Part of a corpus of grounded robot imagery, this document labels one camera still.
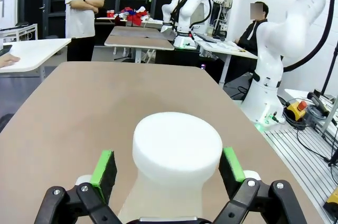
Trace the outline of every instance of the black jacket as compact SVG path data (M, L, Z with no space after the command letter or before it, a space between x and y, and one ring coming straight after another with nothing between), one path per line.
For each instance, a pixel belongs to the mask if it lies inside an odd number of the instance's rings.
M255 25L255 21L253 21L247 28L247 30L245 30L244 34L241 36L241 38L239 39L238 42L238 46L240 46L241 48L251 52L252 54L256 55L258 54L257 52L257 37L256 37L256 33L257 33L257 28L258 26L263 23L263 22L267 22L268 19L264 19L262 21L257 21L257 24L255 26L255 29L253 30L253 35L251 37L250 40L248 40L249 35L252 32L252 29L254 28Z

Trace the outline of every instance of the brown table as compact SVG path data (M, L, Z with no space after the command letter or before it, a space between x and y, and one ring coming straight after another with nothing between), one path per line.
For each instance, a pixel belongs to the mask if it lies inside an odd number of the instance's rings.
M126 31L134 32L152 32L159 33L156 29L150 29L146 27L124 27L117 26L114 29L121 29ZM105 46L109 47L123 47L123 48L135 48L135 63L141 63L142 49L147 50L162 50L162 51L173 51L174 47L167 40L153 39L145 37L125 37L109 35Z
M33 223L46 190L72 188L79 176L93 172L106 149L115 151L118 174L110 206L118 213L137 173L134 129L144 117L162 111L210 123L244 169L257 171L265 183L289 181L308 223L323 223L289 169L204 70L113 62L60 65L0 134L1 223ZM228 201L218 172L203 196L203 217L213 220ZM245 223L264 221L250 213Z

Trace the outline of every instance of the hand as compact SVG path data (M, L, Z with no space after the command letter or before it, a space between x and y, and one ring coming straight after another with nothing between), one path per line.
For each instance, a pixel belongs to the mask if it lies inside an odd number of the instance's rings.
M94 7L94 6L93 6L93 12L94 12L95 14L97 14L97 13L99 13L99 9L98 9L97 7Z
M0 68L11 66L15 64L15 62L19 62L19 61L20 61L20 58L7 53L0 57Z

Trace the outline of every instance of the screw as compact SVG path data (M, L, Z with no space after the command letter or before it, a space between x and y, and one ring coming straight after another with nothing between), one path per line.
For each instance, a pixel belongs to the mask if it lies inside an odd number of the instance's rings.
M87 186L81 187L81 191L88 191L88 187Z
M283 185L282 183L277 183L277 188L283 189L283 188L284 188L284 185Z
M250 181L248 182L248 185L249 185L250 187L254 187L254 186L256 185L256 183L255 183L253 180L250 180Z

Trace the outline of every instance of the metal platform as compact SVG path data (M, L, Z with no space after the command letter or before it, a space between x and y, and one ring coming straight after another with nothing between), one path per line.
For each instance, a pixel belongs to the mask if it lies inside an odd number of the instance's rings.
M263 133L265 139L300 183L324 223L331 224L335 220L323 209L323 205L336 189L337 184L333 181L327 163L305 149L298 142L296 134L297 130L293 128ZM312 128L299 131L298 137L308 148L328 158L331 157L332 143L327 143ZM338 167L332 168L332 174L338 180Z

